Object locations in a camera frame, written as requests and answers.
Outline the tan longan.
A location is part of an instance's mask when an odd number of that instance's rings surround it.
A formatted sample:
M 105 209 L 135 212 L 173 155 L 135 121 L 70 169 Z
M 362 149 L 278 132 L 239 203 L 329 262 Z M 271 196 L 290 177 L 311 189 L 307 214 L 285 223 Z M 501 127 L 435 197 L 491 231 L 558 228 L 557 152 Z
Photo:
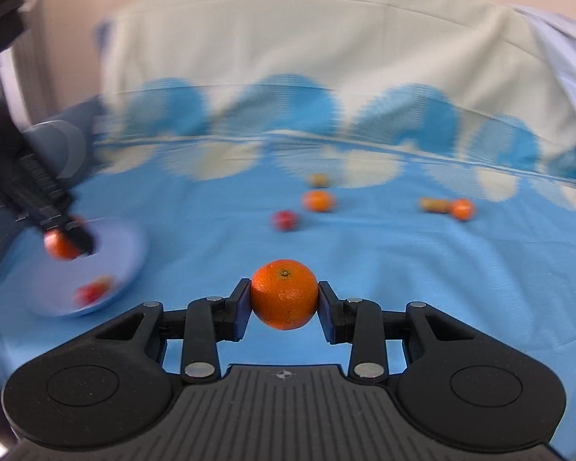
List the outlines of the tan longan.
M 328 188 L 331 185 L 329 176 L 324 173 L 314 173 L 308 177 L 311 188 Z
M 419 209 L 424 212 L 437 212 L 438 211 L 438 201 L 433 198 L 420 198 L 419 199 Z
M 436 200 L 433 205 L 435 213 L 449 214 L 452 212 L 452 202 L 449 200 Z

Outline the blue patterned bed sheet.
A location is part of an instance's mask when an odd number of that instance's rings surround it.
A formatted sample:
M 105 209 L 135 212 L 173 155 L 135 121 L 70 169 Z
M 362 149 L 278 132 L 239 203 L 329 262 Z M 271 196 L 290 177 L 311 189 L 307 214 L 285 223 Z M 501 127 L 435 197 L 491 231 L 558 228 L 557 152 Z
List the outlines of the blue patterned bed sheet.
M 0 387 L 138 303 L 177 309 L 292 258 L 339 295 L 423 300 L 544 362 L 568 395 L 557 443 L 576 447 L 576 112 L 528 20 L 482 0 L 143 0 L 103 38 L 76 211 L 136 223 L 149 252 L 119 301 L 52 320 L 26 305 L 42 242 L 19 232 Z M 335 208 L 304 208 L 312 189 Z M 295 230 L 273 227 L 280 210 Z

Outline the light blue plastic plate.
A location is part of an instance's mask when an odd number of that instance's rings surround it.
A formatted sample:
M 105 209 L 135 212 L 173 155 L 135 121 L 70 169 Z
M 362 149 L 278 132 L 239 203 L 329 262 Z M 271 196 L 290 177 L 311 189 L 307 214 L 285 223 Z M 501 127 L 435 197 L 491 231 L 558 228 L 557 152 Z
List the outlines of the light blue plastic plate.
M 57 260 L 44 250 L 31 258 L 23 275 L 23 294 L 29 308 L 41 317 L 81 317 L 116 300 L 144 266 L 149 241 L 137 224 L 120 219 L 97 219 L 86 224 L 94 236 L 94 253 L 70 261 Z M 114 279 L 110 292 L 98 302 L 79 307 L 74 292 L 99 276 Z

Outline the orange mandarin top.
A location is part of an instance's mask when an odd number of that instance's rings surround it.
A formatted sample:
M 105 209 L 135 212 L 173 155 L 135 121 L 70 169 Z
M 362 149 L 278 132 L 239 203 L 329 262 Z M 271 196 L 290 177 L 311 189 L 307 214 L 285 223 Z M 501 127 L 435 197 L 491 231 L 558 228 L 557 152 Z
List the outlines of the orange mandarin top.
M 312 189 L 305 192 L 301 201 L 303 201 L 304 208 L 311 212 L 331 212 L 336 206 L 334 195 L 324 189 Z

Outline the red tomato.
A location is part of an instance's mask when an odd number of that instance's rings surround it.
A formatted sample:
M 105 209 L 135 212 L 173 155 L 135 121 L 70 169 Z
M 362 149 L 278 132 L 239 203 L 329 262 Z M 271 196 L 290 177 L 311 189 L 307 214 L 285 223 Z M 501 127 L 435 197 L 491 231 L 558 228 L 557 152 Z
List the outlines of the red tomato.
M 88 284 L 79 287 L 73 295 L 73 301 L 79 307 L 86 307 L 98 302 L 112 289 L 114 279 L 112 276 L 99 276 Z
M 272 215 L 271 221 L 276 230 L 288 232 L 298 227 L 300 217 L 292 210 L 280 210 Z

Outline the light patterned cloth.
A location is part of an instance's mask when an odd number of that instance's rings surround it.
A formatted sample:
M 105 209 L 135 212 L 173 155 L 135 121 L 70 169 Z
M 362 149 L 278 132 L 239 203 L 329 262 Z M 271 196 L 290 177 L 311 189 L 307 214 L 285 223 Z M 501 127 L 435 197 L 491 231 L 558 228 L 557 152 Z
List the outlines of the light patterned cloth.
M 576 112 L 576 20 L 535 7 L 512 5 L 512 8 L 531 24 L 554 76 Z

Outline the orange mandarin front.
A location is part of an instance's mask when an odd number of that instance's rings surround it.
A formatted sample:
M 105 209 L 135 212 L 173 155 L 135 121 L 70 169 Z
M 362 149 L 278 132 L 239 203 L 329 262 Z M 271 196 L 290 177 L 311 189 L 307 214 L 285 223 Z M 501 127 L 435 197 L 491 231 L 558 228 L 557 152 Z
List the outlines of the orange mandarin front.
M 62 261 L 70 261 L 83 256 L 84 252 L 78 249 L 65 235 L 64 227 L 65 225 L 57 226 L 44 232 L 45 251 L 51 257 Z

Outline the orange mandarin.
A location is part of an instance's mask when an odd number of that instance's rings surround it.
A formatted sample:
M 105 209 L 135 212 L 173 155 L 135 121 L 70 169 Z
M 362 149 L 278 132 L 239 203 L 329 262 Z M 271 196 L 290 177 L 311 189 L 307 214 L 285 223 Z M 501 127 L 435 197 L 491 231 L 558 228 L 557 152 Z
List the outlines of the orange mandarin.
M 45 251 L 51 257 L 62 261 L 70 261 L 83 256 L 84 252 L 78 249 L 65 235 L 64 227 L 65 225 L 57 226 L 44 232 Z
M 449 204 L 449 214 L 458 221 L 470 221 L 476 213 L 477 207 L 468 199 L 456 199 Z
M 291 259 L 273 260 L 250 279 L 250 305 L 258 319 L 276 330 L 295 330 L 309 323 L 318 307 L 313 272 Z
M 301 201 L 303 201 L 304 208 L 311 212 L 331 212 L 336 206 L 334 195 L 324 189 L 312 189 L 305 192 Z

